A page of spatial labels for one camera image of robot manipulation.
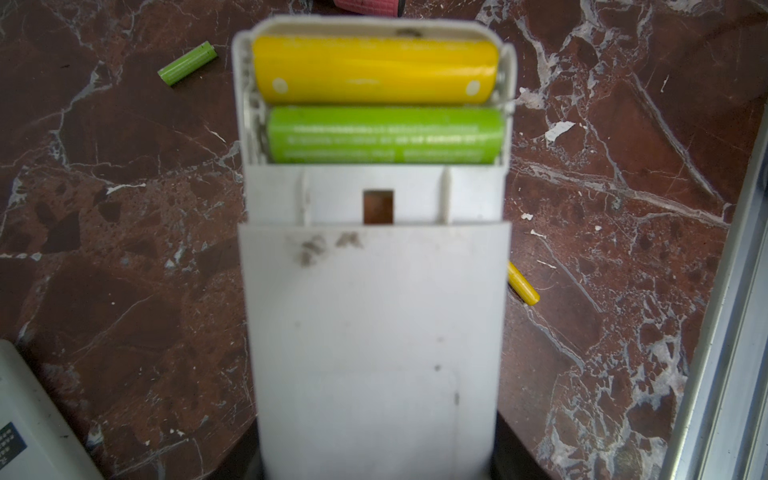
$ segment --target battery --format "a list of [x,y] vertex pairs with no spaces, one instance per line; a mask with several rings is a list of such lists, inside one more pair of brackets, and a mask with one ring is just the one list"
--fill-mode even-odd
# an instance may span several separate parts
[[290,106],[266,134],[278,164],[492,164],[504,126],[494,108]]
[[256,81],[270,104],[482,104],[493,92],[490,41],[262,36]]

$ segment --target brown marble tile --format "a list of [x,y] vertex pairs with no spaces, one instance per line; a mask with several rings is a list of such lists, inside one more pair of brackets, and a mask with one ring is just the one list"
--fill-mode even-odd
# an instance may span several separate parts
[[[0,336],[108,478],[201,478],[256,415],[230,41],[329,0],[0,15]],[[763,105],[764,2],[409,2],[518,53],[499,409],[553,478],[654,478]],[[173,88],[156,70],[208,40]],[[554,141],[557,122],[574,125]],[[533,215],[524,220],[522,214]]]

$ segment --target red object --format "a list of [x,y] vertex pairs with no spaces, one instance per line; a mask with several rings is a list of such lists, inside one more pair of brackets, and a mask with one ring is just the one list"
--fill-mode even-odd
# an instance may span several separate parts
[[333,0],[337,7],[363,15],[399,17],[406,6],[406,0]]

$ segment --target small yellow battery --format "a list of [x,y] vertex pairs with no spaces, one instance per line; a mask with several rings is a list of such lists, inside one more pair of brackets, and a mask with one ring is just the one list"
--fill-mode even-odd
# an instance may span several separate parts
[[489,41],[263,36],[253,43],[271,104],[481,104],[496,82]]

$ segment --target green battery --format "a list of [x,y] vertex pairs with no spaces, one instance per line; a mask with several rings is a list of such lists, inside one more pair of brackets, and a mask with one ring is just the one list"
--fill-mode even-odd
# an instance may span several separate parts
[[275,107],[277,164],[492,164],[505,122],[494,108]]
[[169,86],[216,58],[216,51],[207,41],[157,71]]

